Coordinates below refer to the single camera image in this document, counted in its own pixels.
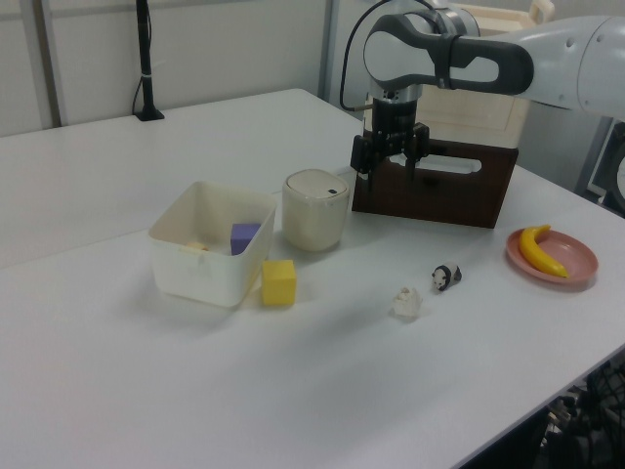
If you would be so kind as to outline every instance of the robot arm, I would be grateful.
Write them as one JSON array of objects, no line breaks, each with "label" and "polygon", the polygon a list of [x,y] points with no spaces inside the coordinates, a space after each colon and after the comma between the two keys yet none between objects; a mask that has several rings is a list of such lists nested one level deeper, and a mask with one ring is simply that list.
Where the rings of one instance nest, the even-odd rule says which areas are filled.
[{"label": "robot arm", "polygon": [[367,38],[365,65],[382,89],[429,84],[625,116],[623,18],[575,18],[480,38],[422,32],[411,17],[382,17]]},{"label": "robot arm", "polygon": [[414,125],[424,84],[625,117],[625,19],[554,21],[481,38],[468,12],[430,1],[429,10],[381,17],[366,39],[372,132],[354,139],[357,171],[372,176],[379,161],[404,152],[410,176],[427,155],[428,129]]}]

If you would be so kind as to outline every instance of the brown wooden box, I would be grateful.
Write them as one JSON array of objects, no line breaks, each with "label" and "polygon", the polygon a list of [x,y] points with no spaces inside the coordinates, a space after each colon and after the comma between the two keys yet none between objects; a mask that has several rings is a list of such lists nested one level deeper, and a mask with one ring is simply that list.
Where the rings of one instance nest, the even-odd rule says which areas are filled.
[{"label": "brown wooden box", "polygon": [[356,177],[352,210],[418,220],[494,228],[512,172],[517,149],[431,140],[430,154],[476,159],[478,172],[454,174],[405,167],[388,159],[375,170],[373,186]]}]

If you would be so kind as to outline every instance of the white cup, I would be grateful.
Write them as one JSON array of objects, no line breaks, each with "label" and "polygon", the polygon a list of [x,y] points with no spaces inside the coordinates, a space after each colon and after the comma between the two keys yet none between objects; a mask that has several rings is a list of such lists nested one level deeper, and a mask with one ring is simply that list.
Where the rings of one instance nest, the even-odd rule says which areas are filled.
[{"label": "white cup", "polygon": [[341,239],[350,187],[333,174],[306,169],[282,186],[282,230],[296,247],[320,251]]}]

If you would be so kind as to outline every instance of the black pole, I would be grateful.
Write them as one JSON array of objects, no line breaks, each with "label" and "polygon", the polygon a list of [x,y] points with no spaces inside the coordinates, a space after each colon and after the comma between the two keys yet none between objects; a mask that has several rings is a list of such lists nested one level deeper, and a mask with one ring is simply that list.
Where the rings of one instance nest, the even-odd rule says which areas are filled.
[{"label": "black pole", "polygon": [[139,120],[164,119],[165,116],[154,106],[152,93],[152,68],[149,59],[149,25],[147,22],[147,0],[137,0],[137,27],[139,29],[139,55],[141,57],[141,77],[144,88],[144,109],[137,112]]}]

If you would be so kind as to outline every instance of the panda figurine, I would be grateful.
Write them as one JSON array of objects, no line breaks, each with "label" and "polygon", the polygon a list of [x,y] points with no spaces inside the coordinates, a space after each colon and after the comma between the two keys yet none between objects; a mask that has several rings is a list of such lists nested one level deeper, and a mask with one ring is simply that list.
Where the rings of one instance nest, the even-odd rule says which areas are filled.
[{"label": "panda figurine", "polygon": [[452,281],[458,282],[462,279],[462,273],[455,264],[450,262],[438,266],[432,272],[432,279],[434,287],[438,291],[444,291],[451,284]]}]

